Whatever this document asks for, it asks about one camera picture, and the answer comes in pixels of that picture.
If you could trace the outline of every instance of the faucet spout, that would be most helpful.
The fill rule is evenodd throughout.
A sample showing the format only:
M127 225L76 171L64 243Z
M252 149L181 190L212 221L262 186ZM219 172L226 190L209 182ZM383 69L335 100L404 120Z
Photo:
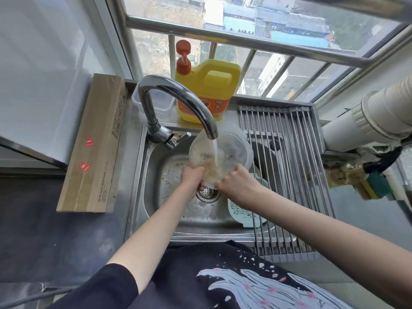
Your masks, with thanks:
M176 135L169 129L160 125L159 120L156 117L152 99L149 95L149 90L151 89L166 92L167 94L170 94L180 100L200 120L209 139L214 140L218 137L216 122L210 111L197 96L195 96L189 89L180 83L167 77L148 75L138 83L137 89L140 101L142 102L143 110L146 114L147 123L149 124L147 131L152 136L154 141L163 142L170 148L173 148L178 144L179 138L176 137Z

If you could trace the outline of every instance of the drain pipe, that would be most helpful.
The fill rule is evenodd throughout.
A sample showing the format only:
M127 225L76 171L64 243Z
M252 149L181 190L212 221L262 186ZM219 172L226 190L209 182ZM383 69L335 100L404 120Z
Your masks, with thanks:
M345 152L379 142L391 144L412 132L412 74L389 88L372 91L322 127L327 150Z

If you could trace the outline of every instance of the red sticker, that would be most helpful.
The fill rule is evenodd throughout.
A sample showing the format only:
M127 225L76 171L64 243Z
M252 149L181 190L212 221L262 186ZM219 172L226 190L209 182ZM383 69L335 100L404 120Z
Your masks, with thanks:
M93 140L91 138L86 138L86 146L92 146Z
M88 171L90 166L88 164L86 164L85 162L83 162L79 165L79 168L83 171Z

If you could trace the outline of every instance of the yellow jug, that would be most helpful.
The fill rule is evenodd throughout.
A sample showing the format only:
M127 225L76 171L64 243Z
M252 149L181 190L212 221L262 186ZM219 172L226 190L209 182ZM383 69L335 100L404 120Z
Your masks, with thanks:
M176 51L181 57L176 63L175 80L192 91L209 109L216 121L223 119L230 98L236 92L240 66L234 63L206 60L193 67L187 57L190 43L180 40ZM178 100L176 111L182 119L200 124L199 119Z

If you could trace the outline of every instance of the drain strainer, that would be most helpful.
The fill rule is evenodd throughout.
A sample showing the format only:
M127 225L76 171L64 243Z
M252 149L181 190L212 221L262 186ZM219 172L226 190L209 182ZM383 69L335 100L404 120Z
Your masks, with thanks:
M205 203L213 203L217 201L220 197L220 192L216 189L209 189L206 187L203 191L196 192L196 197L205 202Z

